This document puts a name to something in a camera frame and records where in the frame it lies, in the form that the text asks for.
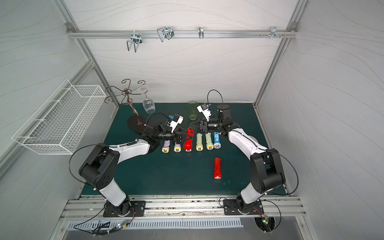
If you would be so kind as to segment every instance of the vent grille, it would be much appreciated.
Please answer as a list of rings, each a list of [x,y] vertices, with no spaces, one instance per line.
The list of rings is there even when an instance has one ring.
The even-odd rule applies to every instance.
[[[119,222],[123,220],[111,220],[111,224],[104,230],[112,229]],[[73,227],[82,221],[71,221],[68,230],[76,230]],[[83,230],[92,230],[101,226],[109,220],[95,220],[83,223],[76,228]],[[186,228],[186,229],[199,229],[199,228],[234,228],[243,227],[240,218],[192,218],[192,219],[135,219],[125,229],[170,229],[170,228]]]

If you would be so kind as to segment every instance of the mounting plate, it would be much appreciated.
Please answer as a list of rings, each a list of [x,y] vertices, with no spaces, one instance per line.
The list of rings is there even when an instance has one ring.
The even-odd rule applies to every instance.
[[[132,207],[135,209],[135,217],[142,217],[145,210],[145,201],[130,201]],[[125,217],[132,217],[133,211],[130,211]],[[118,217],[113,208],[104,210],[103,217]]]
[[[250,211],[248,214],[241,213],[238,210],[236,199],[224,199],[223,206],[224,206],[225,215],[260,215],[260,213],[254,209],[252,209],[252,211]],[[254,202],[253,204],[249,204],[249,206],[256,208],[261,213],[264,213],[263,205],[261,204],[261,201]]]

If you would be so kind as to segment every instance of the metal bracket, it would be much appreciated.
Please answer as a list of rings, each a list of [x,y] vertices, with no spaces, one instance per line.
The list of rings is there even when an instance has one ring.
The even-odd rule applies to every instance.
[[[297,27],[297,22],[292,22],[291,25],[289,26],[290,31],[296,31]]]
[[[133,33],[131,35],[131,40],[127,41],[127,48],[128,48],[128,51],[131,50],[131,47],[132,47],[132,43],[133,43],[133,47],[135,49],[135,52],[137,52],[138,48],[139,48],[139,44],[142,43],[142,39],[141,39],[141,36],[139,34],[136,34],[136,33]]]
[[[135,211],[135,217],[142,217],[145,210],[145,201],[130,201],[132,208]],[[125,217],[132,217],[133,211],[129,211]],[[103,217],[120,217],[118,211],[115,208],[111,207],[104,210]]]
[[[162,42],[164,42],[164,39],[167,37],[167,39],[171,39],[175,33],[173,32],[173,29],[171,26],[166,26],[166,27],[160,27],[157,29],[157,34],[159,35],[160,37],[160,40]]]
[[[224,199],[223,206],[225,215],[260,215],[260,212],[264,213],[261,201],[256,201],[254,203],[249,204],[248,213],[240,212],[236,199]]]
[[[203,29],[203,27],[199,27],[198,28],[198,30],[199,30],[199,38],[204,38],[204,29]]]
[[[276,33],[276,27],[275,26],[271,29],[271,33],[268,34],[268,36],[269,36],[269,38],[274,38],[274,37],[279,38],[279,37],[281,37],[281,35]]]
[[[74,26],[72,25],[72,23],[65,23],[65,26],[67,27],[67,33],[74,32]]]

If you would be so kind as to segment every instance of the white wire basket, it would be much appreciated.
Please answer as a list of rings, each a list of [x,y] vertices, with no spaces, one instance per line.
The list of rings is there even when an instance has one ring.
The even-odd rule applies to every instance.
[[[99,85],[66,80],[12,139],[38,154],[73,154],[105,97]]]

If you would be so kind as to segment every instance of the black cable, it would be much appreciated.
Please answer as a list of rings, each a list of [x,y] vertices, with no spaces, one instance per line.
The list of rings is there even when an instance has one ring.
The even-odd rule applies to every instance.
[[[248,138],[247,136],[243,135],[241,132],[238,132],[238,131],[236,131],[236,130],[232,130],[232,131],[241,134],[243,137],[246,137],[248,140],[250,140],[250,141],[257,147],[257,145],[255,144],[255,142],[254,142],[253,140],[251,140],[251,139]],[[270,152],[270,153],[274,153],[274,154],[277,154],[277,155],[280,155],[280,156],[282,156],[285,160],[287,160],[287,162],[292,166],[293,170],[295,171],[296,178],[297,178],[296,188],[295,188],[292,192],[289,192],[289,193],[287,193],[286,195],[277,194],[277,193],[273,193],[273,192],[271,192],[271,193],[273,193],[273,194],[275,194],[275,195],[278,195],[278,196],[287,196],[287,195],[291,195],[291,194],[294,193],[294,192],[297,190],[297,188],[299,187],[299,175],[297,174],[297,171],[296,171],[295,167],[292,165],[292,163],[291,163],[286,157],[284,157],[284,156],[281,155],[280,153],[271,152],[271,151],[268,151],[268,150],[265,150],[265,151],[266,151],[266,152]]]
[[[104,204],[104,206],[103,206],[103,208],[100,210],[100,212],[98,212],[95,216],[93,216],[92,218],[90,218],[90,219],[88,219],[88,220],[86,220],[85,222],[82,222],[82,223],[79,223],[79,224],[77,224],[77,225],[75,225],[75,226],[73,226],[73,228],[74,229],[77,229],[77,230],[81,230],[81,231],[83,231],[83,232],[87,232],[87,233],[90,233],[90,234],[92,234],[92,235],[94,235],[94,233],[91,233],[91,232],[88,232],[88,231],[86,231],[86,230],[83,230],[83,229],[79,229],[79,228],[77,228],[76,226],[78,226],[78,225],[81,225],[81,224],[83,224],[83,223],[86,223],[86,222],[89,222],[89,221],[91,221],[92,219],[94,219],[97,215],[99,215],[103,210],[104,210],[104,208],[105,208],[105,205],[106,205],[107,203],[105,203]]]
[[[76,179],[77,181],[79,181],[79,182],[81,182],[81,183],[84,183],[84,184],[87,184],[87,185],[93,187],[91,184],[89,184],[89,183],[87,183],[87,182],[83,182],[83,181],[81,181],[80,179],[78,179],[77,177],[75,177],[75,176],[72,174],[72,171],[71,171],[71,160],[72,160],[72,157],[74,156],[74,154],[77,153],[77,151],[79,151],[80,149],[83,149],[83,148],[85,148],[85,147],[90,147],[90,146],[104,146],[104,147],[106,147],[105,145],[102,145],[102,144],[90,144],[90,145],[86,145],[86,146],[84,146],[84,147],[81,147],[81,148],[77,149],[77,150],[71,155],[71,157],[70,157],[70,160],[69,160],[69,162],[68,162],[68,170],[70,171],[70,174],[72,175],[72,177],[73,177],[74,179]]]
[[[151,113],[151,114],[147,117],[147,119],[145,120],[145,125],[148,124],[148,120],[149,120],[153,115],[155,115],[155,114],[162,114],[162,115],[164,115],[164,116],[167,118],[167,121],[168,121],[169,116],[168,116],[167,114],[165,114],[165,113],[163,113],[163,112],[154,112],[154,113]]]
[[[97,236],[103,236],[103,235],[107,235],[107,234],[111,234],[111,233],[114,233],[114,232],[117,232],[119,230],[121,230],[121,228],[117,228],[117,227],[114,227],[112,228],[111,230],[104,230],[104,232],[100,232],[100,230],[103,228],[103,227],[106,227],[108,226],[108,224],[110,224],[111,222],[106,222],[100,226],[98,226],[97,228],[93,229],[92,232],[93,234],[97,235]]]
[[[216,90],[216,89],[212,89],[212,90],[210,90],[210,91],[208,92],[208,94],[207,94],[207,103],[208,103],[208,106],[209,106],[208,95],[209,95],[209,93],[210,93],[211,91],[216,91],[216,92],[218,92],[218,93],[220,94],[220,97],[221,97],[221,105],[224,105],[223,96],[221,96],[221,93],[220,93],[218,90]]]
[[[220,207],[224,207],[225,205],[224,205],[224,202],[223,202],[223,205],[221,206],[221,204],[220,204],[220,199],[222,199],[222,198],[224,198],[224,199],[227,199],[226,197],[221,197],[221,198],[219,198],[218,199],[218,204],[220,205]]]
[[[132,143],[136,143],[136,142],[137,142],[137,141],[132,141],[132,142],[128,142],[128,143],[126,143],[126,144],[124,144],[124,145],[119,145],[119,146],[120,146],[120,147],[129,146],[129,145],[131,145]],[[104,147],[109,147],[109,146],[105,146],[105,145],[102,145],[102,144],[90,144],[90,145],[86,145],[86,146],[84,146],[84,147],[81,147],[81,148],[77,149],[77,150],[72,154],[72,156],[70,157],[70,160],[69,160],[69,162],[68,162],[68,170],[70,171],[70,174],[72,175],[72,177],[73,177],[74,179],[76,179],[77,181],[79,181],[79,182],[81,182],[81,183],[84,183],[84,184],[87,184],[87,185],[93,187],[91,184],[89,184],[89,183],[87,183],[87,182],[83,182],[83,181],[81,181],[80,179],[78,179],[77,177],[75,177],[75,176],[73,175],[72,171],[71,171],[71,160],[72,160],[73,155],[74,155],[77,151],[79,151],[80,149],[83,149],[83,148],[85,148],[85,147],[90,147],[90,146],[104,146]],[[99,156],[101,156],[101,155],[103,155],[103,154],[105,154],[105,152],[99,153],[99,154],[96,156],[96,158],[99,157]]]
[[[277,226],[275,226],[275,227],[273,228],[273,230],[275,230],[275,229],[280,225],[280,222],[281,222],[281,211],[280,211],[280,208],[279,208],[274,202],[271,202],[271,203],[273,203],[273,204],[277,207],[277,209],[279,210],[279,213],[280,213],[280,220],[279,220],[279,223],[277,224]]]
[[[285,160],[287,160],[287,162],[292,166],[293,170],[295,171],[295,173],[296,173],[296,178],[297,178],[296,188],[295,188],[292,192],[289,192],[289,193],[286,194],[286,195],[291,195],[291,194],[294,193],[294,192],[297,190],[297,188],[299,187],[299,175],[297,174],[295,167],[292,165],[292,163],[291,163],[286,157],[284,157],[284,156],[281,155],[280,153],[276,153],[276,152],[270,152],[270,153],[274,153],[274,154],[277,154],[277,155],[282,156]],[[279,196],[286,196],[286,195],[277,194],[277,193],[273,193],[273,194],[276,194],[276,195],[279,195]]]

